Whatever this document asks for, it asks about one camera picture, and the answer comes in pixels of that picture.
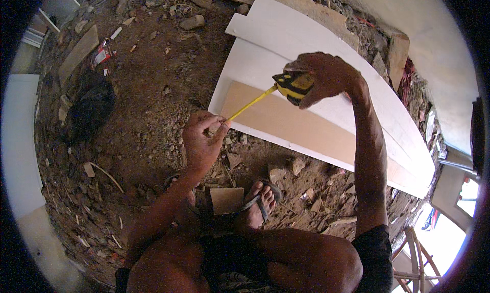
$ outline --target white board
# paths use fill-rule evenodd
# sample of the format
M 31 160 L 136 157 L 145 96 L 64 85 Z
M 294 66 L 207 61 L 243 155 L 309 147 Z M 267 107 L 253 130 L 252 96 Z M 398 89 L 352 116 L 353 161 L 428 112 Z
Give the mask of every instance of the white board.
M 283 30 L 292 27 L 294 31 Z M 425 196 L 427 186 L 432 181 L 434 164 L 420 132 L 388 84 L 349 45 L 307 16 L 273 0 L 255 0 L 248 16 L 234 15 L 226 32 L 239 39 L 236 39 L 217 83 L 209 106 L 211 112 L 221 111 L 226 92 L 234 80 L 265 91 L 273 84 L 272 75 L 281 73 L 284 65 L 296 59 L 300 53 L 323 51 L 340 56 L 361 72 L 370 87 L 389 158 L 418 178 L 414 182 L 416 187 L 407 192 L 418 197 Z M 352 105 L 342 96 L 324 99 L 308 111 L 355 134 Z M 233 123 L 232 127 L 250 133 L 246 126 Z M 293 149 L 291 145 L 294 144 L 287 141 L 261 134 L 260 131 L 253 133 L 254 136 Z M 326 156 L 307 153 L 299 148 L 294 150 L 353 170 L 352 165 L 340 165 Z
M 39 75 L 10 75 L 2 109 L 2 170 L 16 219 L 46 203 L 34 147 L 34 105 Z

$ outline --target flip-flop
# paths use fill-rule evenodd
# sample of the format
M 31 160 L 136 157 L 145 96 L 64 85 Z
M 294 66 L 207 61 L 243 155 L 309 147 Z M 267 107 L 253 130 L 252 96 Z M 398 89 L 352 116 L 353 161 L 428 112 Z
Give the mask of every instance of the flip-flop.
M 175 173 L 175 174 L 169 175 L 167 178 L 165 178 L 165 181 L 163 182 L 163 192 L 166 192 L 168 190 L 168 188 L 170 188 L 170 185 L 173 183 L 173 180 L 178 179 L 179 176 L 180 176 L 179 173 Z M 189 208 L 189 210 L 191 210 L 192 212 L 194 212 L 197 215 L 201 214 L 201 211 L 199 211 L 199 208 L 189 204 L 189 202 L 187 202 L 187 199 L 186 199 L 186 203 L 187 203 L 186 207 Z
M 269 186 L 274 194 L 274 200 L 279 203 L 281 202 L 282 200 L 282 192 L 281 192 L 281 189 L 279 189 L 278 186 L 274 185 L 272 182 L 270 182 L 270 180 L 268 179 L 261 179 L 260 181 L 262 181 L 262 183 L 264 184 L 263 187 L 265 186 Z M 264 203 L 262 202 L 262 198 L 261 198 L 261 195 L 260 195 L 260 191 L 259 193 L 254 197 L 252 198 L 248 203 L 244 204 L 242 209 L 240 209 L 240 212 L 242 211 L 245 211 L 247 209 L 249 209 L 250 207 L 252 207 L 252 205 L 257 202 L 257 204 L 259 205 L 259 208 L 260 208 L 260 212 L 262 213 L 262 218 L 264 219 L 264 223 L 267 221 L 267 218 L 268 218 L 268 214 L 266 212 L 266 208 L 264 207 Z

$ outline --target black shorts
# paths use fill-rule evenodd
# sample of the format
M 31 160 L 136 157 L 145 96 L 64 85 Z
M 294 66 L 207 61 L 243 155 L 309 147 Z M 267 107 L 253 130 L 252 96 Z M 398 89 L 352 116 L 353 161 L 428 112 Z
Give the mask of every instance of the black shorts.
M 268 260 L 249 241 L 230 234 L 220 238 L 204 237 L 199 239 L 199 243 L 204 253 L 201 270 L 208 280 L 211 292 L 225 291 L 220 289 L 220 276 L 230 273 L 239 273 L 248 278 L 249 281 L 243 282 L 240 291 L 271 291 L 264 290 L 270 283 L 267 275 Z M 379 225 L 366 231 L 352 241 L 352 245 L 356 248 L 364 268 L 356 292 L 390 292 L 393 268 L 388 226 Z M 128 277 L 129 269 L 118 269 L 116 293 L 126 291 Z

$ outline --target tape measure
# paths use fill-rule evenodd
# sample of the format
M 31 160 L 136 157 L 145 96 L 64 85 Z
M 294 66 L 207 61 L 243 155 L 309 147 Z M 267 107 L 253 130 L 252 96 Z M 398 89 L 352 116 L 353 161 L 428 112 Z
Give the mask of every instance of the tape measure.
M 266 92 L 262 93 L 259 97 L 249 102 L 247 105 L 243 106 L 234 115 L 232 115 L 228 120 L 234 120 L 240 113 L 245 111 L 246 108 L 254 105 L 259 100 L 263 99 L 272 92 L 278 90 L 282 95 L 284 95 L 291 104 L 294 106 L 299 106 L 301 100 L 305 95 L 313 88 L 314 80 L 313 78 L 304 71 L 285 71 L 283 74 L 277 74 L 273 76 L 274 85 L 269 88 Z

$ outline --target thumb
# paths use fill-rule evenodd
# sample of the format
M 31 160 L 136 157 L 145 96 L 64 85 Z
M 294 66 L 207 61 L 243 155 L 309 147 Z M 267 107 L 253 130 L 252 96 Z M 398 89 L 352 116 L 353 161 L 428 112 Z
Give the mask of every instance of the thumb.
M 322 96 L 313 88 L 299 103 L 300 109 L 306 109 L 322 100 Z
M 229 120 L 223 122 L 213 137 L 213 143 L 222 143 L 224 137 L 226 136 L 228 130 L 230 129 L 230 126 L 231 126 L 231 122 Z

